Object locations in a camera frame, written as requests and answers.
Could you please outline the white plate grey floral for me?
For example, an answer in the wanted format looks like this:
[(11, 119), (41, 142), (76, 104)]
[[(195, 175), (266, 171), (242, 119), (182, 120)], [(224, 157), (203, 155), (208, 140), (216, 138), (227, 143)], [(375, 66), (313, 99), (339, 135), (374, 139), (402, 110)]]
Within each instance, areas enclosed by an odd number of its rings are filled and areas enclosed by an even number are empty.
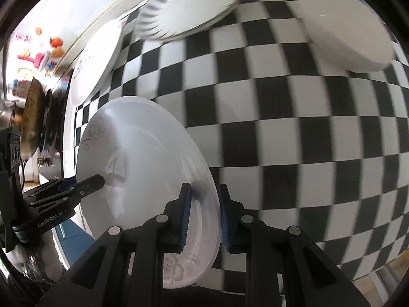
[(116, 98), (92, 116), (78, 150), (76, 177), (101, 175), (102, 189), (81, 200), (87, 232), (100, 237), (111, 226), (131, 229), (159, 215), (192, 189), (187, 242), (164, 256), (164, 287), (197, 283), (213, 265), (220, 239), (220, 205), (201, 151), (181, 123), (153, 101)]

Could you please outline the white plate floral rim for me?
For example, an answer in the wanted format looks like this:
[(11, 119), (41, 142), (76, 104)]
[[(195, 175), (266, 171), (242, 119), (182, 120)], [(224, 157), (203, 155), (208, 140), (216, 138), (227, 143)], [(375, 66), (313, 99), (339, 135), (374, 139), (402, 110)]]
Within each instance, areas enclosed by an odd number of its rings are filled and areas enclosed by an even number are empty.
[(78, 57), (71, 77), (69, 100), (79, 106), (100, 90), (121, 50), (123, 22), (113, 19), (100, 27)]

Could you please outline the white plate black striped rim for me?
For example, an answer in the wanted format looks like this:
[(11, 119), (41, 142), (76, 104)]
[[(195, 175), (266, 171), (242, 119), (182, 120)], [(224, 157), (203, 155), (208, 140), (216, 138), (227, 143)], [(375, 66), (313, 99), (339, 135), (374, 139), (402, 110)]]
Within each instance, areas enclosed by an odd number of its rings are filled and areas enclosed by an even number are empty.
[(148, 0), (135, 30), (142, 40), (167, 42), (205, 30), (230, 14), (240, 0)]

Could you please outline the plain white bowl front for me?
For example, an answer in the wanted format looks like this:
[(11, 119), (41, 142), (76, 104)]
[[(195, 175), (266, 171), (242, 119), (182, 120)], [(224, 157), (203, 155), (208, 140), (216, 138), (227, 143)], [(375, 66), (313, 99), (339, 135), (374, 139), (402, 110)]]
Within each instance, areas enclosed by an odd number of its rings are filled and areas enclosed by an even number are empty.
[(311, 41), (333, 64), (355, 73), (382, 71), (394, 57), (376, 13), (359, 0), (297, 0)]

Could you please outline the blue lower cabinet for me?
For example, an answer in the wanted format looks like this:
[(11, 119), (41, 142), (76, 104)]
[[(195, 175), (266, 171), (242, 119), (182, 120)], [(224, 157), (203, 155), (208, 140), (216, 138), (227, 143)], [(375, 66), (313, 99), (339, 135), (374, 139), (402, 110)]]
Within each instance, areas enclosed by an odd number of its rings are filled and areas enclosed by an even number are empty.
[(93, 244), (95, 239), (73, 220), (53, 228), (58, 252), (66, 269), (70, 268)]

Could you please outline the black frying pan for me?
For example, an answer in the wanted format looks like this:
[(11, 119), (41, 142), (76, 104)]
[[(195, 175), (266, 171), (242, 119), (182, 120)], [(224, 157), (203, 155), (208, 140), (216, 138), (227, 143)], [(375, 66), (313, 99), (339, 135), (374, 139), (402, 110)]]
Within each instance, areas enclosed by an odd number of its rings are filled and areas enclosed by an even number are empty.
[(40, 146), (44, 115), (50, 108), (52, 91), (44, 91), (39, 80), (32, 79), (26, 99), (21, 127), (21, 158), (28, 161)]

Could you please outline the black white checkered cloth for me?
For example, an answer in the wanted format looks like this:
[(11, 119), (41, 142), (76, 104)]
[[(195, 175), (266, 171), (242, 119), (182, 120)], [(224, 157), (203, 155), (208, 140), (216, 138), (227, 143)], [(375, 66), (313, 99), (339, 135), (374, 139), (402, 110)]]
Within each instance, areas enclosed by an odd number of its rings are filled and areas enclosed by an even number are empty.
[(114, 70), (76, 112), (76, 139), (120, 96), (167, 109), (216, 184), (272, 227), (299, 225), (351, 279), (408, 249), (408, 56), (383, 71), (330, 64), (296, 0), (242, 0), (209, 30), (140, 40), (135, 15)]

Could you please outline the colourful wall stickers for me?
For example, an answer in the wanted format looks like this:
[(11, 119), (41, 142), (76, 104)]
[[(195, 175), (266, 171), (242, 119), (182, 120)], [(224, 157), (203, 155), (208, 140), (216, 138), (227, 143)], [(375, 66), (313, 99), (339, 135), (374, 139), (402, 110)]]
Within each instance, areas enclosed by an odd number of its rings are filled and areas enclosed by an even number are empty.
[(27, 98), (32, 79), (46, 85), (68, 46), (61, 37), (40, 27), (20, 27), (7, 46), (6, 84), (11, 101)]

